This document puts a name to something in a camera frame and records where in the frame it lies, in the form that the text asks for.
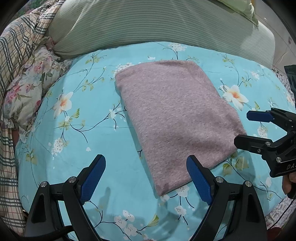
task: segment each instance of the light green pillow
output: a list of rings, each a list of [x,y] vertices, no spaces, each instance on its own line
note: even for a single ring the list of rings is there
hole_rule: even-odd
[[[258,20],[255,16],[254,6],[251,0],[218,0],[230,7],[240,15],[249,19],[253,24],[258,26]]]

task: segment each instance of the pillow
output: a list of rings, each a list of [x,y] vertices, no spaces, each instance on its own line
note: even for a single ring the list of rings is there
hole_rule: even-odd
[[[48,89],[70,68],[71,60],[57,62],[59,57],[44,45],[38,47],[11,82],[2,106],[4,124],[19,127],[22,142],[33,127],[36,112]]]
[[[218,0],[230,7],[240,15],[249,19],[253,24],[258,26],[259,22],[255,16],[252,0]]]

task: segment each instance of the blue gripper pad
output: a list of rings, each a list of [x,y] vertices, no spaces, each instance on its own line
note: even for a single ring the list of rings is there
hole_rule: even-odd
[[[84,183],[81,185],[80,202],[88,202],[96,189],[99,180],[101,179],[103,172],[106,168],[106,159],[104,156],[99,156],[99,160],[86,177]]]
[[[247,113],[247,119],[249,121],[271,122],[274,120],[274,117],[269,112],[249,110]]]
[[[186,167],[200,198],[210,206],[213,202],[211,187],[190,156],[187,158]]]

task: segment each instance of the checkered cloth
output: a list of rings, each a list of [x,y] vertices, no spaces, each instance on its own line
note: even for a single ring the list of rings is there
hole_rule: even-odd
[[[26,63],[65,0],[52,0],[10,23],[0,36],[0,106],[5,91]],[[0,130],[0,216],[6,225],[22,235],[25,220],[18,193],[12,130]]]

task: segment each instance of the floral pillow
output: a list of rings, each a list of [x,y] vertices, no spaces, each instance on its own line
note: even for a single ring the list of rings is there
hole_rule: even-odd
[[[58,62],[59,57],[44,45],[38,47],[22,66],[18,76],[7,89],[2,112],[8,128],[19,127],[22,142],[26,142],[36,112],[48,89],[65,74],[71,60]]]

